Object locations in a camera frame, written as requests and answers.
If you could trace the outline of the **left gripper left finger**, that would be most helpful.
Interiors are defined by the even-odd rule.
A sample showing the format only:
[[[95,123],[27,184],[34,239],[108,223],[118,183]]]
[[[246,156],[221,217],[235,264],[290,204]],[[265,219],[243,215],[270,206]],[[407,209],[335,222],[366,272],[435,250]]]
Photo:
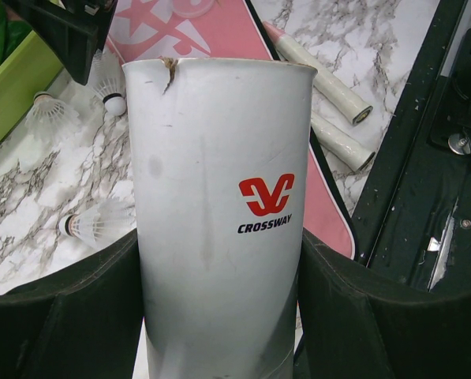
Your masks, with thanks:
[[[131,378],[143,316],[131,231],[0,295],[0,378]]]

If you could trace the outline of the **clear plastic tube lid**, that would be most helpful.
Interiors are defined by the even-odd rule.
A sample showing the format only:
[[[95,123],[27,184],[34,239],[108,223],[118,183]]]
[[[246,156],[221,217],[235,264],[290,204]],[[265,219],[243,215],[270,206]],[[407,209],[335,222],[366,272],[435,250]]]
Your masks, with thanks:
[[[172,0],[171,7],[179,17],[195,18],[208,12],[214,2],[214,0]]]

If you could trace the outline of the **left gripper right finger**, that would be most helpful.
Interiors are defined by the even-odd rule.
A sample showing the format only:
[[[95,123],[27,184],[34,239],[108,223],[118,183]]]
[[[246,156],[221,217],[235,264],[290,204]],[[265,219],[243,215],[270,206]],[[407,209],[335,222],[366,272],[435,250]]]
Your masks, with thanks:
[[[471,291],[419,291],[302,235],[298,301],[314,378],[471,378]]]

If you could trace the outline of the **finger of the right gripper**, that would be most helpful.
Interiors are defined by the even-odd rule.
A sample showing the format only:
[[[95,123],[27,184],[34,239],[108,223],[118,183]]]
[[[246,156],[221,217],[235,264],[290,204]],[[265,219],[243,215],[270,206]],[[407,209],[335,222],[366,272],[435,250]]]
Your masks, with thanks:
[[[117,0],[7,0],[3,2],[55,53],[78,84],[87,84],[96,51],[101,51]]]

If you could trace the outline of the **white shuttlecock tube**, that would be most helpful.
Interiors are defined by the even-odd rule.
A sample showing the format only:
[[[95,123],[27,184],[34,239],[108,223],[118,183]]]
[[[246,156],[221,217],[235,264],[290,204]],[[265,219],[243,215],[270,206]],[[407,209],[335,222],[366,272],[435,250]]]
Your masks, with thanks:
[[[153,378],[290,378],[310,66],[123,67]]]

